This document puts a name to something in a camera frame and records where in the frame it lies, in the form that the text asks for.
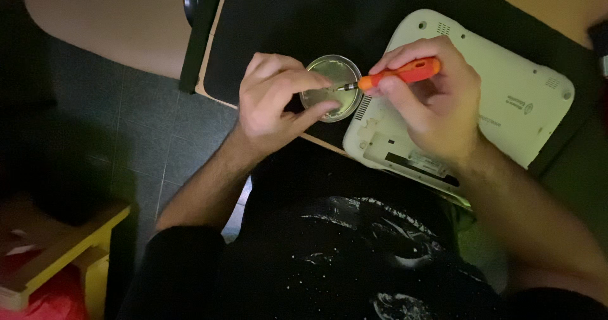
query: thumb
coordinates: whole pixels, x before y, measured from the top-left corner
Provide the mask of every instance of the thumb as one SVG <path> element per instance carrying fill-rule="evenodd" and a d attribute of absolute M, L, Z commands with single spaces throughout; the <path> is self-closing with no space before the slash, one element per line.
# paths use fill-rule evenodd
<path fill-rule="evenodd" d="M 337 100 L 324 100 L 323 102 L 316 103 L 313 107 L 306 109 L 298 115 L 298 118 L 294 121 L 294 130 L 298 131 L 299 134 L 303 133 L 304 130 L 321 119 L 324 114 L 339 108 L 341 105 Z"/>
<path fill-rule="evenodd" d="M 422 126 L 430 116 L 431 111 L 418 100 L 409 86 L 398 77 L 383 78 L 378 82 L 378 88 L 411 127 Z"/>

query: petri dish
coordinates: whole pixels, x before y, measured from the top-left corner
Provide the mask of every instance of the petri dish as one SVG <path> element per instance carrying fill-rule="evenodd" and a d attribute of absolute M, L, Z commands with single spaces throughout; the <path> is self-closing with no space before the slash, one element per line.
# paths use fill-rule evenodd
<path fill-rule="evenodd" d="M 338 122 L 345 119 L 359 106 L 363 92 L 360 89 L 350 91 L 336 91 L 345 84 L 357 82 L 361 78 L 361 72 L 354 63 L 341 55 L 324 55 L 314 60 L 306 67 L 308 71 L 317 72 L 328 77 L 332 82 L 328 88 L 319 90 L 307 90 L 300 92 L 300 101 L 305 108 L 309 108 L 324 100 L 337 100 L 342 106 L 333 109 L 321 118 L 326 123 Z"/>

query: person's left hand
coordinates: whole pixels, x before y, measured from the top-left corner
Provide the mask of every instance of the person's left hand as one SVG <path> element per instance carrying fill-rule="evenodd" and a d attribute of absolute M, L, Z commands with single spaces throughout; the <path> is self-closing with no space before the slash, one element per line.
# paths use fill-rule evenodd
<path fill-rule="evenodd" d="M 299 114 L 285 112 L 292 95 L 331 85 L 328 78 L 307 71 L 292 57 L 256 53 L 241 82 L 235 131 L 244 135 L 259 158 L 264 158 L 340 106 L 337 100 L 326 100 Z"/>

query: screwdriver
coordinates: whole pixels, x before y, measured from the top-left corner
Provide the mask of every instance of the screwdriver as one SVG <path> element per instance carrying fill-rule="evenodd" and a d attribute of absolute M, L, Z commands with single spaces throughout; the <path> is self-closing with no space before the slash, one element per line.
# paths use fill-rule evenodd
<path fill-rule="evenodd" d="M 366 75 L 361 77 L 358 82 L 346 84 L 343 87 L 336 89 L 336 91 L 349 91 L 356 88 L 367 90 L 378 86 L 378 82 L 389 75 L 396 75 L 405 83 L 418 82 L 436 75 L 440 69 L 441 63 L 436 58 L 416 59 L 406 63 L 398 69 L 386 69 L 378 74 Z"/>

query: black sleeve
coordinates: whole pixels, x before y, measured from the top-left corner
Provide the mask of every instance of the black sleeve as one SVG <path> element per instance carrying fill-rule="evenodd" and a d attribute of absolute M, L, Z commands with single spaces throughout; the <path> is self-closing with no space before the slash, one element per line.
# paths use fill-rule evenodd
<path fill-rule="evenodd" d="M 175 226 L 156 234 L 125 297 L 118 319 L 199 319 L 211 298 L 221 234 Z"/>
<path fill-rule="evenodd" d="M 532 288 L 507 299 L 511 319 L 608 319 L 608 308 L 583 294 Z"/>

